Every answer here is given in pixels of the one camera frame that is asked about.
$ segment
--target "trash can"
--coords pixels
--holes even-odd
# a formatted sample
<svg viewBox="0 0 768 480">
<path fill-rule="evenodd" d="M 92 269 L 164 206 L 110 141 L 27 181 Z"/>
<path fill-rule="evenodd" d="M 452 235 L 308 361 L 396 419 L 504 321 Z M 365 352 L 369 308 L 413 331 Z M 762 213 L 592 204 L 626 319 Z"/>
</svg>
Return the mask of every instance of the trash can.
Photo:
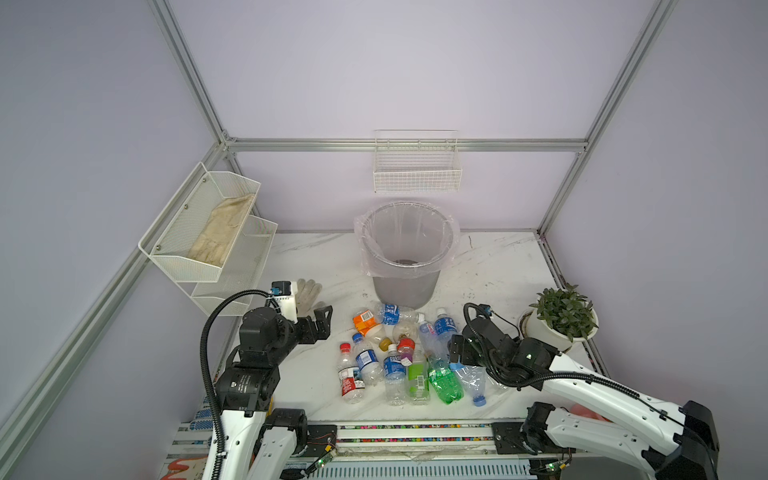
<svg viewBox="0 0 768 480">
<path fill-rule="evenodd" d="M 362 266 L 384 303 L 418 309 L 458 246 L 458 223 L 438 207 L 402 201 L 355 219 Z"/>
</svg>

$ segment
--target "table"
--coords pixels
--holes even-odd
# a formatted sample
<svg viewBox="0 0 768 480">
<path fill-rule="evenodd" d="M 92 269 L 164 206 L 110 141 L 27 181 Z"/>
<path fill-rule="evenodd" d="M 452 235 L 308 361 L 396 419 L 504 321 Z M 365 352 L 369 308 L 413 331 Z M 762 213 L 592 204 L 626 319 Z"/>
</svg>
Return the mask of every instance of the table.
<svg viewBox="0 0 768 480">
<path fill-rule="evenodd" d="M 277 407 L 304 409 L 314 422 L 391 422 L 521 419 L 536 401 L 573 406 L 573 402 L 532 387 L 517 392 L 490 383 L 486 387 L 488 402 L 483 407 L 475 407 L 468 396 L 447 406 L 434 392 L 425 406 L 390 406 L 385 401 L 383 382 L 367 388 L 361 403 L 348 405 L 341 400 L 336 374 L 339 344 L 352 342 L 352 317 L 377 301 L 372 279 L 362 274 L 354 233 L 278 233 L 260 288 L 268 290 L 274 280 L 299 278 L 314 279 L 323 285 L 318 300 L 333 306 L 331 336 L 315 345 L 297 346 L 280 365 L 280 384 L 274 393 Z M 536 300 L 536 293 L 553 286 L 554 278 L 533 233 L 463 233 L 452 265 L 441 272 L 434 296 L 420 310 L 433 321 L 436 309 L 445 307 L 459 331 L 465 325 L 462 307 L 467 302 L 487 303 L 507 320 L 516 322 L 528 304 Z M 254 300 L 251 308 L 261 302 Z M 497 325 L 505 333 L 516 335 L 507 323 L 497 321 Z M 235 336 L 227 351 L 238 342 Z M 581 344 L 571 349 L 569 355 L 591 368 Z"/>
</svg>

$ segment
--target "green plant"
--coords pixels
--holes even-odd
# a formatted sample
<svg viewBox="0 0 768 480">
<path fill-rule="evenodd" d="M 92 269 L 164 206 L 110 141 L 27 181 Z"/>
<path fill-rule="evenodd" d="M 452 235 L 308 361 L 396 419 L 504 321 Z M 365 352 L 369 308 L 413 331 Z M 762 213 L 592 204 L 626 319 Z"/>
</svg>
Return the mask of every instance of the green plant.
<svg viewBox="0 0 768 480">
<path fill-rule="evenodd" d="M 549 328 L 562 333 L 573 342 L 575 337 L 587 338 L 598 326 L 592 317 L 592 302 L 576 291 L 578 285 L 565 284 L 565 291 L 546 288 L 538 294 L 536 308 L 538 318 Z"/>
</svg>

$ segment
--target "potted plant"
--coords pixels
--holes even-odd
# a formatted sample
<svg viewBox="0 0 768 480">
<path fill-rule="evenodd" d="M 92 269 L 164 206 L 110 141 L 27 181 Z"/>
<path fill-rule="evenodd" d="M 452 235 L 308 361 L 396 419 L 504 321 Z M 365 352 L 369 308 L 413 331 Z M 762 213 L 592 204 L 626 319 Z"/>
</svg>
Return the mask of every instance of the potted plant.
<svg viewBox="0 0 768 480">
<path fill-rule="evenodd" d="M 574 342 L 586 342 L 598 332 L 598 316 L 592 302 L 576 291 L 578 285 L 565 284 L 565 290 L 544 289 L 525 326 L 525 335 L 548 343 L 564 352 Z"/>
</svg>

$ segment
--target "mesh shelf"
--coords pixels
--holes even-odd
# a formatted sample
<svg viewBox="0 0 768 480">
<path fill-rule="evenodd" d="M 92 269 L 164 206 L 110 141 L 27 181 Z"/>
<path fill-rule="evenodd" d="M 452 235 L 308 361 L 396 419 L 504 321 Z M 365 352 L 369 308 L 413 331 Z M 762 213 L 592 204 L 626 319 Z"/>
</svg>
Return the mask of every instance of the mesh shelf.
<svg viewBox="0 0 768 480">
<path fill-rule="evenodd" d="M 275 237 L 277 223 L 249 215 L 235 240 L 230 259 L 224 264 L 221 278 L 216 283 L 198 283 L 192 291 L 192 300 L 210 315 L 219 304 L 233 293 L 255 289 L 264 270 L 266 256 Z M 252 297 L 244 296 L 221 311 L 223 316 L 240 316 L 248 311 Z"/>
<path fill-rule="evenodd" d="M 462 180 L 457 131 L 376 131 L 376 193 L 456 192 Z"/>
<path fill-rule="evenodd" d="M 210 213 L 226 198 L 237 198 L 253 194 L 248 206 L 250 211 L 256 202 L 260 183 L 232 172 L 211 172 L 199 164 L 196 169 L 203 170 L 202 178 L 197 182 L 184 206 L 174 216 L 160 239 L 144 251 L 150 260 L 160 267 L 174 282 L 217 282 L 232 254 L 233 247 L 224 257 L 223 266 L 210 265 L 187 258 L 190 248 L 200 236 L 210 217 Z M 240 235 L 243 224 L 237 230 Z M 142 238 L 139 246 L 144 244 Z"/>
</svg>

